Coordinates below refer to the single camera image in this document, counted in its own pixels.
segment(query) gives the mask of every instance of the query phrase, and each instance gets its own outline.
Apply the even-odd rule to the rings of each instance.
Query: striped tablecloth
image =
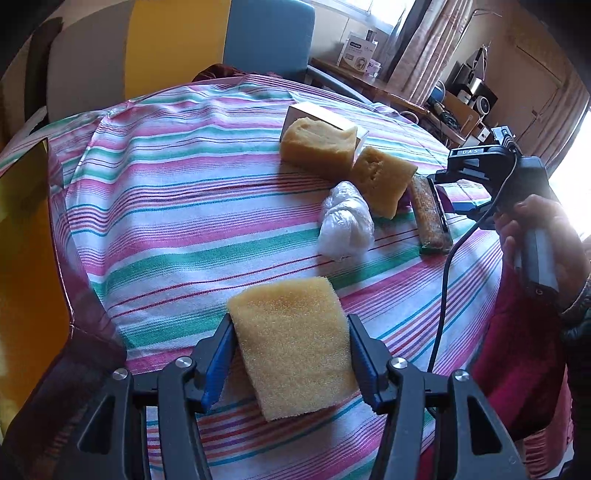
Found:
[[[128,366],[159,369],[212,334],[243,288],[323,275],[343,308],[392,353],[425,369],[439,315],[442,257],[420,258],[412,211],[377,220],[375,245],[334,262],[317,253],[330,184],[281,165],[288,105],[310,100],[369,129],[373,145],[431,173],[447,150],[384,106],[262,76],[187,85],[51,124],[0,157],[6,169],[48,136],[64,169],[73,238],[93,288],[124,338]],[[469,183],[452,200],[482,199]],[[455,237],[471,222],[449,216]],[[436,371],[466,365],[483,338],[500,277],[498,238],[476,232],[454,259]],[[153,478],[163,478],[149,412]],[[222,399],[198,420],[215,479],[361,479],[384,418],[359,394],[343,404],[266,423],[240,358]],[[433,437],[426,416],[424,445]]]

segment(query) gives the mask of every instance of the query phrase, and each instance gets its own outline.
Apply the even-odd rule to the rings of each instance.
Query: beige curtain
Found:
[[[546,167],[554,171],[559,154],[569,143],[588,107],[589,92],[572,69],[548,105],[543,119],[519,139],[519,147],[525,155],[540,157]]]
[[[422,105],[451,58],[472,11],[472,0],[433,0],[396,65],[389,89]]]

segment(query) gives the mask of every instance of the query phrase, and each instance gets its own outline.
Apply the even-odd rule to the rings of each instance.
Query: gray handle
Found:
[[[556,301],[554,251],[545,229],[530,228],[524,232],[521,249],[515,254],[515,270],[528,295],[547,303]]]

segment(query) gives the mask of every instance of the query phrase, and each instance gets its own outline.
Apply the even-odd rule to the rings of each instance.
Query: white box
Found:
[[[312,120],[322,120],[333,127],[338,128],[339,130],[348,130],[349,128],[353,128],[356,126],[354,122],[345,118],[338,113],[331,112],[320,105],[316,105],[311,102],[302,102],[302,103],[295,103],[294,105],[290,105],[287,109],[287,115],[285,116],[285,121],[283,122],[283,128],[281,129],[281,136],[280,139],[283,138],[285,131],[287,128],[298,118],[311,118]],[[355,157],[357,157],[361,151],[363,143],[369,134],[369,130],[364,127],[360,127],[357,125],[357,139],[355,141]]]
[[[337,64],[354,72],[365,73],[377,46],[376,41],[368,41],[351,34],[343,46]]]

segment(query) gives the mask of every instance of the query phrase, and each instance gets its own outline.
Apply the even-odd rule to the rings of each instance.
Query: metal screw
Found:
[[[392,366],[392,368],[395,368],[396,370],[403,370],[408,366],[408,362],[405,358],[402,358],[401,356],[395,356],[390,360],[390,365]]]
[[[125,380],[127,378],[128,373],[129,372],[125,368],[118,368],[113,372],[112,376],[115,380]]]
[[[190,367],[193,363],[193,359],[189,356],[180,356],[174,361],[174,364],[179,368]]]
[[[453,373],[453,378],[455,378],[458,382],[467,382],[470,380],[470,374],[465,370],[456,370]]]

